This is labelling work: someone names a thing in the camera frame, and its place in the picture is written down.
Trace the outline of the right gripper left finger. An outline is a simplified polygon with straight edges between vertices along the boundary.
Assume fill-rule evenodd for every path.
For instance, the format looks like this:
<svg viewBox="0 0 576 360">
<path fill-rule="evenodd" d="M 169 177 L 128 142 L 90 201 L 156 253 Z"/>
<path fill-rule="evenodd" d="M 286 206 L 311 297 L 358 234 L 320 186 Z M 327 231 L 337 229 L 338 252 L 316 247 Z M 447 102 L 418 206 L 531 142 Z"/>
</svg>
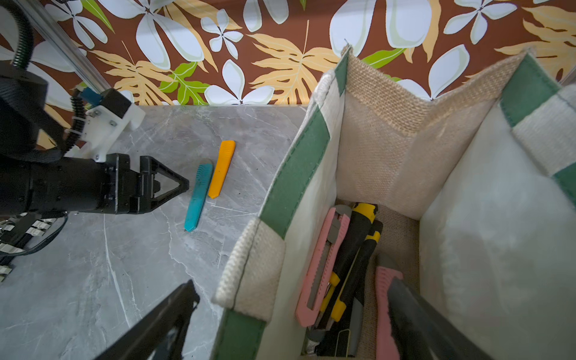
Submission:
<svg viewBox="0 0 576 360">
<path fill-rule="evenodd" d="M 98 359 L 181 359 L 200 296 L 189 280 L 179 285 Z"/>
</svg>

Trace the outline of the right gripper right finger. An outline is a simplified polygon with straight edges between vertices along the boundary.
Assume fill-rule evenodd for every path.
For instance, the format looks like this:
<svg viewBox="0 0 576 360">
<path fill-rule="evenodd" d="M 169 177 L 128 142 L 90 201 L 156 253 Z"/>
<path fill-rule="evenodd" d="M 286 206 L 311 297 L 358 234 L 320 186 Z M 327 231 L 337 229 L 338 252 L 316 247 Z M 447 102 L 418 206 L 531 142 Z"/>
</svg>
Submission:
<svg viewBox="0 0 576 360">
<path fill-rule="evenodd" d="M 388 300 L 399 319 L 415 330 L 424 348 L 437 359 L 490 358 L 402 280 L 396 278 L 391 282 Z"/>
</svg>

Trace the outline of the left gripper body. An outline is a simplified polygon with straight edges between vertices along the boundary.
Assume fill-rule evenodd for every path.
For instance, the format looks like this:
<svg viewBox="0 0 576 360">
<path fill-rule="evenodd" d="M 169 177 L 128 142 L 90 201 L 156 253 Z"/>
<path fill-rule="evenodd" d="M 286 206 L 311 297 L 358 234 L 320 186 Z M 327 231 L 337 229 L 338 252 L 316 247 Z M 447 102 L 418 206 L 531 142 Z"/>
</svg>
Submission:
<svg viewBox="0 0 576 360">
<path fill-rule="evenodd" d="M 1 215 L 126 214 L 139 193 L 139 177 L 126 154 L 110 154 L 104 163 L 75 157 L 54 163 L 2 157 Z"/>
</svg>

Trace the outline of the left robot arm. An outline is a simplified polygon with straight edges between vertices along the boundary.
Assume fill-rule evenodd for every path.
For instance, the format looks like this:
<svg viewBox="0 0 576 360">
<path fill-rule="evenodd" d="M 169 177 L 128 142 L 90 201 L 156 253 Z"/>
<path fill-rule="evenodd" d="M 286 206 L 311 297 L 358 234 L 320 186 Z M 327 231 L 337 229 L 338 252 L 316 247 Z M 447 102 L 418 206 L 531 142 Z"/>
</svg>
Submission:
<svg viewBox="0 0 576 360">
<path fill-rule="evenodd" d="M 44 105 L 48 84 L 32 73 L 34 35 L 23 9 L 3 1 L 16 26 L 16 50 L 1 65 L 1 215 L 61 218 L 69 212 L 145 214 L 186 192 L 188 180 L 151 156 L 131 169 L 110 147 L 143 111 L 115 89 L 75 91 L 73 124 L 63 127 Z"/>
</svg>

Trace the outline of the orange art knife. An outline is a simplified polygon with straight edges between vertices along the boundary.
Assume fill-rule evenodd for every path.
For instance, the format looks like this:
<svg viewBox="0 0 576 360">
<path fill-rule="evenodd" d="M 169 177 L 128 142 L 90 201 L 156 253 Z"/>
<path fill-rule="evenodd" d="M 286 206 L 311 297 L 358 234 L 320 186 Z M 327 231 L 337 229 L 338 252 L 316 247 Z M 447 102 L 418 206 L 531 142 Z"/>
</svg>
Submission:
<svg viewBox="0 0 576 360">
<path fill-rule="evenodd" d="M 222 191 L 235 149 L 236 142 L 233 140 L 223 141 L 220 145 L 217 164 L 208 189 L 208 196 L 211 199 L 219 197 Z"/>
</svg>

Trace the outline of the pink art knife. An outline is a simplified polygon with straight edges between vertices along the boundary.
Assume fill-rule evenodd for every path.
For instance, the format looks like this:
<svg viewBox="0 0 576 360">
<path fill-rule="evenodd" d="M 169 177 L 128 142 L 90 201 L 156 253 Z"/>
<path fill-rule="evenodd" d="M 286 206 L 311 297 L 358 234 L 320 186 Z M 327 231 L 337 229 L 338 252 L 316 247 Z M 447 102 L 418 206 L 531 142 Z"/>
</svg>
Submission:
<svg viewBox="0 0 576 360">
<path fill-rule="evenodd" d="M 352 209 L 347 205 L 336 205 L 328 210 L 295 309 L 295 318 L 302 327 L 310 327 L 317 320 L 351 214 Z"/>
<path fill-rule="evenodd" d="M 392 259 L 385 253 L 376 256 L 376 270 L 374 289 L 377 303 L 377 323 L 376 323 L 376 359 L 401 358 L 398 346 L 392 336 L 392 320 L 389 310 L 388 291 L 394 279 L 404 278 L 401 271 Z"/>
</svg>

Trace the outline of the black metal utility knife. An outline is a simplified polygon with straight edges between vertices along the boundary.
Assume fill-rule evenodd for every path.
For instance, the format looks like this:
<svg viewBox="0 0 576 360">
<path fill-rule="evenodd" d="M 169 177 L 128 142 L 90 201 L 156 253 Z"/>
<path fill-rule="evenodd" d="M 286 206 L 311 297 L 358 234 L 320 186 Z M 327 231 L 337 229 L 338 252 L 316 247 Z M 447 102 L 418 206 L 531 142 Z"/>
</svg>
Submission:
<svg viewBox="0 0 576 360">
<path fill-rule="evenodd" d="M 307 331 L 301 354 L 303 356 L 356 357 L 363 315 L 364 301 L 355 297 L 352 309 L 346 310 L 343 319 L 330 331 Z"/>
</svg>

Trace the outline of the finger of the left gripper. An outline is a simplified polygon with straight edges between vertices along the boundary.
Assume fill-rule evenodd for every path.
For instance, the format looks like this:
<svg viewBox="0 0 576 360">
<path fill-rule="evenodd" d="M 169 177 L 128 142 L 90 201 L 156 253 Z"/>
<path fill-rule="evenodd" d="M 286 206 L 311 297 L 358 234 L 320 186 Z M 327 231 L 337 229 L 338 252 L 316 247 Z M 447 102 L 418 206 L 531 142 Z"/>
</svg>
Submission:
<svg viewBox="0 0 576 360">
<path fill-rule="evenodd" d="M 185 179 L 180 181 L 174 189 L 156 196 L 155 183 L 156 181 L 153 179 L 144 179 L 142 181 L 139 195 L 136 197 L 137 213 L 148 213 L 156 210 L 171 199 L 186 192 L 190 186 L 189 181 Z"/>
<path fill-rule="evenodd" d="M 145 189 L 161 189 L 160 185 L 155 184 L 156 175 L 174 181 L 178 185 L 176 189 L 189 189 L 190 182 L 188 179 L 152 156 L 143 155 L 139 158 L 139 170 L 142 187 Z"/>
</svg>

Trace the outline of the green burlap christmas pouch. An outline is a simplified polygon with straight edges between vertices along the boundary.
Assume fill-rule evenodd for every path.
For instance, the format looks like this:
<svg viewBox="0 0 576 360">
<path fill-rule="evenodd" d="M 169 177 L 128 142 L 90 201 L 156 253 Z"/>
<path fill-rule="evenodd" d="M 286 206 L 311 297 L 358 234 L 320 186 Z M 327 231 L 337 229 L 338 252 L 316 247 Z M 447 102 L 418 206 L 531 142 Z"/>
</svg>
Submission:
<svg viewBox="0 0 576 360">
<path fill-rule="evenodd" d="M 523 53 L 424 100 L 346 47 L 223 271 L 213 359 L 354 359 L 302 355 L 321 329 L 295 312 L 328 211 L 356 203 L 383 228 L 354 358 L 376 359 L 379 253 L 489 359 L 575 357 L 574 84 Z M 438 359 L 389 310 L 400 359 Z"/>
</svg>

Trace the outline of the teal art knife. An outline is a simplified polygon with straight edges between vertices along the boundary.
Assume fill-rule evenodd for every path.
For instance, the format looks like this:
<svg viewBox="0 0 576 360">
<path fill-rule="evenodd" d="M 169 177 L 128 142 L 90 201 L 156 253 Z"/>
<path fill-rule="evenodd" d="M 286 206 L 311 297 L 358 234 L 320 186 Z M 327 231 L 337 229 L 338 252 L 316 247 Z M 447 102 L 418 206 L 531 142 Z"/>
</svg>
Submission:
<svg viewBox="0 0 576 360">
<path fill-rule="evenodd" d="M 209 191 L 213 171 L 214 165 L 210 161 L 201 163 L 201 165 L 198 166 L 193 193 L 184 222 L 184 229 L 187 232 L 192 232 L 197 228 Z"/>
</svg>

